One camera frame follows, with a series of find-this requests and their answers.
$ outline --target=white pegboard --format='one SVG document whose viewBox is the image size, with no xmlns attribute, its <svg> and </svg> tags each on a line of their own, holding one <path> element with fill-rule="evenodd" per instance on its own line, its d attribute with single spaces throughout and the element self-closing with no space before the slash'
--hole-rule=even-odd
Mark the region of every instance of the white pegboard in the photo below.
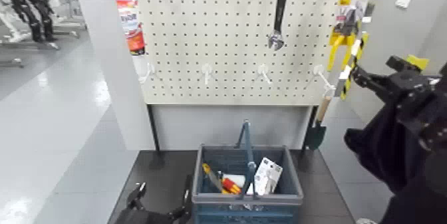
<svg viewBox="0 0 447 224">
<path fill-rule="evenodd" d="M 267 47 L 276 0 L 139 0 L 146 59 L 154 65 L 142 86 L 148 104 L 314 105 L 323 82 L 337 0 L 287 0 L 285 46 Z M 202 67 L 209 64 L 208 85 Z M 260 75 L 265 64 L 272 84 Z"/>
</svg>

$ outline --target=basket handle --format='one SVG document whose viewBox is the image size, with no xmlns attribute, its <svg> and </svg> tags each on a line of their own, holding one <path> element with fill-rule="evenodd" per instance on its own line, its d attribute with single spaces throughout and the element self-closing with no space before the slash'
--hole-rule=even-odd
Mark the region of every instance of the basket handle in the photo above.
<svg viewBox="0 0 447 224">
<path fill-rule="evenodd" d="M 253 199 L 257 199 L 257 193 L 255 188 L 255 172 L 256 172 L 256 163 L 253 159 L 253 150 L 251 148 L 250 142 L 250 122 L 248 119 L 245 119 L 242 125 L 241 134 L 239 135 L 239 140 L 234 148 L 241 148 L 241 142 L 243 134 L 245 133 L 245 150 L 247 151 L 247 167 L 248 172 L 245 175 L 245 183 L 243 184 L 242 191 L 237 199 L 243 199 L 245 194 L 247 194 L 248 187 L 251 183 L 253 183 Z"/>
</svg>

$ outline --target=shovel handle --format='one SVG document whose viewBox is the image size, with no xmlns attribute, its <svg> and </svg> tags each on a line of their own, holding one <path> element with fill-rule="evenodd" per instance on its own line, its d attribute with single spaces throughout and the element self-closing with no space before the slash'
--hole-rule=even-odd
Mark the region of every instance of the shovel handle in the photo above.
<svg viewBox="0 0 447 224">
<path fill-rule="evenodd" d="M 327 107 L 329 106 L 329 103 L 331 102 L 331 97 L 330 96 L 325 96 L 323 98 L 323 101 L 320 104 L 319 110 L 318 110 L 318 114 L 317 114 L 317 118 L 316 121 L 318 122 L 322 122 L 323 118 L 325 117 L 326 111 L 327 111 Z"/>
</svg>

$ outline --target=blue plastic basket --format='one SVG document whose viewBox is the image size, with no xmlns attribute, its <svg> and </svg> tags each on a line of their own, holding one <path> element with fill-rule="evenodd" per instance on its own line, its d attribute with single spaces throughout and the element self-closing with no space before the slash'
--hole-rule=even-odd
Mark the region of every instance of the blue plastic basket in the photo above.
<svg viewBox="0 0 447 224">
<path fill-rule="evenodd" d="M 251 146 L 248 130 L 249 124 L 246 122 L 236 147 L 200 146 L 192 188 L 196 224 L 295 223 L 297 208 L 303 202 L 303 191 L 290 151 L 285 146 Z M 245 148 L 240 148 L 244 132 L 246 145 Z M 202 163 L 205 162 L 215 172 L 246 175 L 248 185 L 253 180 L 255 171 L 255 168 L 250 170 L 250 162 L 260 164 L 264 157 L 283 167 L 274 194 L 222 194 L 212 185 L 202 169 Z"/>
</svg>

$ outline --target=wall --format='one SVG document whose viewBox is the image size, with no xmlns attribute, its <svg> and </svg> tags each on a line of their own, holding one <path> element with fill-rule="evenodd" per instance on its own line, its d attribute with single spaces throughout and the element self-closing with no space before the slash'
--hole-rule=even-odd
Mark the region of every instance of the wall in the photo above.
<svg viewBox="0 0 447 224">
<path fill-rule="evenodd" d="M 302 146 L 309 107 L 155 106 L 163 150 L 196 150 L 200 144 L 235 144 L 244 119 L 254 144 Z"/>
<path fill-rule="evenodd" d="M 385 65 L 391 55 L 416 55 L 430 59 L 427 72 L 434 72 L 446 61 L 447 46 L 441 42 L 447 29 L 445 0 L 412 0 L 407 9 L 396 0 L 377 0 L 372 23 L 365 28 L 370 39 L 359 64 L 369 72 L 390 74 Z M 369 122 L 383 103 L 371 91 L 353 84 L 347 101 L 364 122 Z"/>
</svg>

